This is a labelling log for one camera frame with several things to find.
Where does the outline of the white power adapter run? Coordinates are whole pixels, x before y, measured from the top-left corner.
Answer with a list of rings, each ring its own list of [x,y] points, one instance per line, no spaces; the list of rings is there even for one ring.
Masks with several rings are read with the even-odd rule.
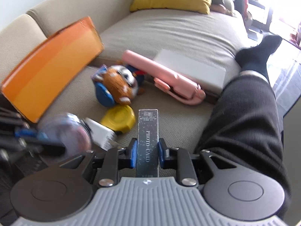
[[[104,149],[105,151],[108,151],[115,146],[111,144],[111,141],[115,141],[116,139],[116,134],[114,131],[92,119],[85,118],[84,120],[91,129],[91,137],[95,145]]]

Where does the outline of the yellow tape measure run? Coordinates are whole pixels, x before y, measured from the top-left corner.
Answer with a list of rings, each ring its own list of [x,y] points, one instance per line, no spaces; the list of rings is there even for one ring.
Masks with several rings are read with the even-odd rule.
[[[134,127],[136,117],[129,105],[116,105],[110,108],[101,119],[100,124],[116,133],[128,133]]]

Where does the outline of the dark photo card box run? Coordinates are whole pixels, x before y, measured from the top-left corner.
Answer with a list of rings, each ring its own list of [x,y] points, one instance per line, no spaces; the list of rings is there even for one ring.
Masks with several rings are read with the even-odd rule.
[[[136,176],[159,176],[159,118],[157,109],[141,109],[138,112]]]

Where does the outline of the brown plush toy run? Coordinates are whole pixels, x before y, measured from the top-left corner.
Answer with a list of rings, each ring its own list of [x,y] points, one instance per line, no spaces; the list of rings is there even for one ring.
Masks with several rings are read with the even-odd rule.
[[[130,105],[142,92],[140,86],[146,73],[130,65],[102,65],[92,76],[95,95],[104,107]]]

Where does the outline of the white box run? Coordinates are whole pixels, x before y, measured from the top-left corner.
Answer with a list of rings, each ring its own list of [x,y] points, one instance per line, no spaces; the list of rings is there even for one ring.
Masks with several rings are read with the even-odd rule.
[[[154,61],[198,83],[205,91],[221,94],[226,77],[226,69],[198,62],[184,55],[162,49]]]

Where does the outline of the pink selfie stick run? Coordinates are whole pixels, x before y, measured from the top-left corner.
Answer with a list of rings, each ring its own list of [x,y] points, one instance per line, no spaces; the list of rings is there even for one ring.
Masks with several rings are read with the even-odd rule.
[[[152,76],[157,88],[181,103],[194,106],[206,98],[205,92],[196,82],[138,53],[126,50],[122,60],[140,72]]]

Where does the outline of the orange cardboard box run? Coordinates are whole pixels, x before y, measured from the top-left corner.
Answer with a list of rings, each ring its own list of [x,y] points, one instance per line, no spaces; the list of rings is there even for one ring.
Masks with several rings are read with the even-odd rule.
[[[102,51],[90,17],[64,27],[34,48],[2,81],[1,92],[37,123],[64,88]]]

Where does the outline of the leg in black trousers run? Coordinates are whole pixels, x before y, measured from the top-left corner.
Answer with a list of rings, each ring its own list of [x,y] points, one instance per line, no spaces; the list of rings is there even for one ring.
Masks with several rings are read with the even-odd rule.
[[[195,152],[210,150],[280,183],[284,218],[291,203],[291,186],[283,163],[283,143],[274,91],[266,63],[280,46],[279,35],[266,35],[255,47],[241,49],[235,60],[240,74],[224,88],[213,108]]]

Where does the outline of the beige sofa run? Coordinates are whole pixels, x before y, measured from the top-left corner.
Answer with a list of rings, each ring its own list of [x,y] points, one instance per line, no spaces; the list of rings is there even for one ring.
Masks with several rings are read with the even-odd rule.
[[[153,59],[170,50],[200,63],[226,69],[228,82],[240,70],[234,56],[247,46],[241,15],[151,9],[130,12],[133,0],[45,0],[1,30],[1,78],[38,44],[82,17],[91,17],[105,46],[58,96],[45,116],[69,112],[99,121],[106,109],[98,103],[91,75],[112,64],[125,50]]]

